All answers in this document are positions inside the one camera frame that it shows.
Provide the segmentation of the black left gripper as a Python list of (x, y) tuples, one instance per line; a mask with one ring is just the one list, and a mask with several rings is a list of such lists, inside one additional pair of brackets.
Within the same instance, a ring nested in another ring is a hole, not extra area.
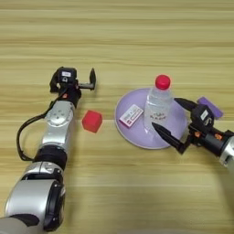
[(58, 92), (59, 101), (69, 101), (77, 107), (81, 97), (81, 90), (94, 90), (96, 86), (96, 73), (92, 68), (90, 71), (90, 83), (81, 83), (77, 80), (74, 83), (59, 83), (59, 71), (56, 70), (49, 83), (50, 92)]

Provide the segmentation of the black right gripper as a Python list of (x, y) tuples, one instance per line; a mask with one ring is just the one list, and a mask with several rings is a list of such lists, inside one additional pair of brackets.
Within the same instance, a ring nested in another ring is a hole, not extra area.
[[(197, 107), (195, 102), (184, 98), (175, 98), (175, 101), (189, 112), (193, 111)], [(196, 146), (202, 146), (215, 156), (221, 157), (225, 147), (228, 145), (228, 141), (232, 136), (234, 136), (234, 132), (230, 130), (222, 132), (214, 127), (198, 127), (193, 123), (190, 123), (188, 125), (189, 135), (186, 138), (186, 142), (183, 144), (164, 126), (154, 122), (152, 125), (160, 137), (173, 146), (180, 154), (182, 154), (190, 144), (193, 144)]]

